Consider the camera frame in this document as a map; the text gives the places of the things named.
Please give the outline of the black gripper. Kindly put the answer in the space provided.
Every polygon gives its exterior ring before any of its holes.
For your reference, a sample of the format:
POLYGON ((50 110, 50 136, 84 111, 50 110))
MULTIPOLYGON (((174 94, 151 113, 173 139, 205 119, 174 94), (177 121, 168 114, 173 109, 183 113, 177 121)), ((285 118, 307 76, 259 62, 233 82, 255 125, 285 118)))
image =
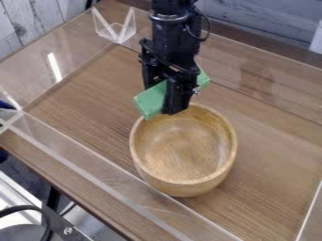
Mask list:
POLYGON ((201 69, 195 55, 201 51, 202 16, 195 12, 150 15, 152 38, 142 38, 140 64, 143 85, 152 88, 166 80, 162 114, 175 115, 189 108, 201 69))

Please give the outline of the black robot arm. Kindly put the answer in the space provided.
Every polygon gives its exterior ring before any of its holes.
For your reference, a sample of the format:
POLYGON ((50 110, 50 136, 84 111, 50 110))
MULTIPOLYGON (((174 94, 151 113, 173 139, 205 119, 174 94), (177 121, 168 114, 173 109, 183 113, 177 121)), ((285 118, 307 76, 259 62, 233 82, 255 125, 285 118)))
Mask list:
POLYGON ((142 38, 140 64, 144 88, 166 81, 162 114, 174 115, 189 108, 198 86, 201 68, 195 55, 201 51, 202 13, 198 0, 152 0, 150 21, 152 39, 142 38))

